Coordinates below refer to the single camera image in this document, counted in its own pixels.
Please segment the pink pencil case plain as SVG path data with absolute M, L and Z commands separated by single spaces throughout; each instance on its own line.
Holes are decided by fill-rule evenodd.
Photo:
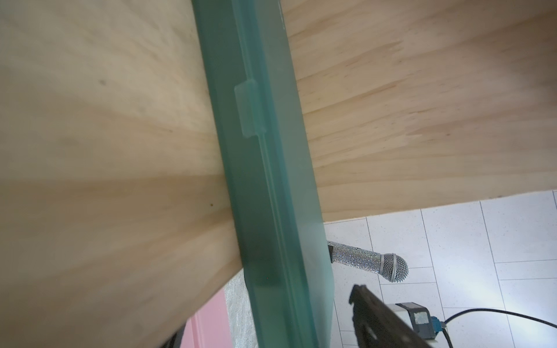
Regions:
M 185 325 L 180 348 L 232 348 L 226 297 L 215 294 Z

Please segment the dark green pencil case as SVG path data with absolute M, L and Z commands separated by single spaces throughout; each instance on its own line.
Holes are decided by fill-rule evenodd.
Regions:
M 261 347 L 328 347 L 334 280 L 279 1 L 194 1 Z

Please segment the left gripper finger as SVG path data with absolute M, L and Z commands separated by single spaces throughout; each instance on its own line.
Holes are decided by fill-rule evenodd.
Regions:
M 364 285 L 355 285 L 349 303 L 359 348 L 428 348 L 429 345 Z

